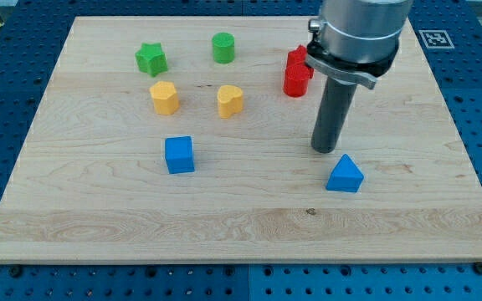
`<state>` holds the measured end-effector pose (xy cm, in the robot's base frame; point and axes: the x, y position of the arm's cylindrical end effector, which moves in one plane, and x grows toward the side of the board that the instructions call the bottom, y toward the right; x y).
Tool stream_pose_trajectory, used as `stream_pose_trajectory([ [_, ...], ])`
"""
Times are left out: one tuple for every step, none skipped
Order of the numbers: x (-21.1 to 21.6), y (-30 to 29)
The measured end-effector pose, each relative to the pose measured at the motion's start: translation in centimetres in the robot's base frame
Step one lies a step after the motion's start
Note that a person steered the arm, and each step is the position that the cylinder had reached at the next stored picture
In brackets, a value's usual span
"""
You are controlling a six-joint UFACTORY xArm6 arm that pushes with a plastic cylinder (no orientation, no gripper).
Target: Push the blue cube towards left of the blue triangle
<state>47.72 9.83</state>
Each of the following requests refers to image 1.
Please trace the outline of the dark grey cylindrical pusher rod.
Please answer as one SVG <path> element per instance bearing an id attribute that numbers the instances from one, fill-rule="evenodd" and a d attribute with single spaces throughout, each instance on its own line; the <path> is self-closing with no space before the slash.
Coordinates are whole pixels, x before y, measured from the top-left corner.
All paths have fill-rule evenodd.
<path id="1" fill-rule="evenodd" d="M 356 91 L 356 84 L 328 77 L 315 120 L 311 146 L 320 153 L 336 148 L 348 110 Z"/>

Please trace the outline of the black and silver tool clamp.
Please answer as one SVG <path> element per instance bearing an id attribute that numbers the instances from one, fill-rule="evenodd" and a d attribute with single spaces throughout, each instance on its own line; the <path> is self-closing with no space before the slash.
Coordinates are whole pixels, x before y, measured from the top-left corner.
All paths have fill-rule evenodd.
<path id="1" fill-rule="evenodd" d="M 332 54 L 325 54 L 323 47 L 312 40 L 308 43 L 305 64 L 333 79 L 353 84 L 360 84 L 374 89 L 377 79 L 392 66 L 399 42 L 395 42 L 392 51 L 386 57 L 370 63 L 356 63 L 339 59 Z"/>

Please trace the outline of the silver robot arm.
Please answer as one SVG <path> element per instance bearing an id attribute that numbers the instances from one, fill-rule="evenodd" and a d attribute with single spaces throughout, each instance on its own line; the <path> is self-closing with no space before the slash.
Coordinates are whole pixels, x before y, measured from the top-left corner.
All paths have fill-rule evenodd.
<path id="1" fill-rule="evenodd" d="M 305 63 L 326 76 L 311 146 L 336 148 L 358 85 L 373 89 L 392 66 L 412 0 L 325 0 L 309 20 Z"/>

